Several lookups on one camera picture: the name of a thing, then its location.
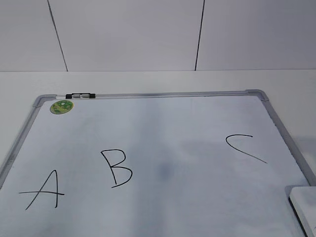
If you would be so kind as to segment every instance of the whiteboard frame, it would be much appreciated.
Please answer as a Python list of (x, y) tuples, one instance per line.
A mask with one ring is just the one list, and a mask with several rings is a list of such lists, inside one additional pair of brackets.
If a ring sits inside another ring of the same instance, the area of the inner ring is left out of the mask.
[[(249, 89), (245, 91), (213, 91), (213, 92), (184, 92), (184, 93), (151, 93), (151, 94), (97, 94), (95, 98), (73, 98), (71, 100), (95, 100), (95, 99), (128, 99), (128, 98), (165, 98), (165, 97), (209, 97), (209, 96), (257, 96), (264, 107), (266, 108), (270, 118), (274, 122), (275, 126), (277, 127), (280, 135), (282, 136), (284, 142), (286, 143), (287, 147), (289, 148), (291, 154), (295, 158), (298, 166), (300, 167), (301, 171), (303, 172), (304, 176), (306, 177), (309, 185), (316, 186), (316, 176), (313, 173), (312, 169), (309, 167), (308, 163), (306, 162), (305, 158), (303, 157), (302, 153), (296, 146), (294, 140), (286, 130), (284, 124), (280, 120), (279, 116), (275, 112), (274, 108), (272, 107), (269, 98), (262, 90), (258, 89)], [(66, 99), (65, 95), (41, 95), (39, 96), (34, 104), (33, 108), (27, 117), (21, 131), (19, 132), (16, 140), (14, 141), (11, 149), (9, 150), (8, 154), (6, 155), (3, 164), (0, 167), (0, 189), (3, 186), (3, 183), (17, 157), (25, 138), (27, 137), (32, 124), (39, 113), (42, 105), (45, 101), (51, 100), (61, 100)]]

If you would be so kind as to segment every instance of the round sticker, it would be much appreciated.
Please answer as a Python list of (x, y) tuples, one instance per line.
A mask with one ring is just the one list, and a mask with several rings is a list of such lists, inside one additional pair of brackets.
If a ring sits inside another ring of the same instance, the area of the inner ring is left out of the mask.
[(52, 104), (50, 111), (55, 115), (62, 115), (69, 112), (74, 107), (74, 104), (69, 100), (61, 100)]

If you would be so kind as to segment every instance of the white wall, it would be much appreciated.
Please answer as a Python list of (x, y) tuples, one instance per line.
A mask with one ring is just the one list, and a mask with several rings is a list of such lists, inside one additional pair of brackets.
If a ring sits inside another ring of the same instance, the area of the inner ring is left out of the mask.
[(69, 71), (193, 70), (203, 0), (51, 0)]
[(316, 0), (206, 0), (198, 70), (316, 68)]
[(65, 71), (45, 0), (0, 0), (0, 71)]
[[(50, 0), (69, 71), (194, 70), (203, 0)], [(316, 68), (316, 0), (205, 0), (197, 70)], [(0, 1), (0, 71), (64, 71), (46, 0)]]

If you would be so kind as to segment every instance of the table surface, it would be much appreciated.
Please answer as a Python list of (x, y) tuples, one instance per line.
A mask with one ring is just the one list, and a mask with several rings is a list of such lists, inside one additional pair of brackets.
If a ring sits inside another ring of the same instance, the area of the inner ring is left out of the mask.
[(316, 70), (0, 73), (0, 163), (36, 97), (261, 89), (316, 171)]

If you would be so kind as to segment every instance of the whiteboard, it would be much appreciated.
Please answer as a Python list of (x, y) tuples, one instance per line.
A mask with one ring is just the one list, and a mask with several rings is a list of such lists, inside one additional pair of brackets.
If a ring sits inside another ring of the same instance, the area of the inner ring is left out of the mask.
[(258, 97), (71, 101), (40, 108), (0, 237), (303, 236), (285, 188), (308, 182)]

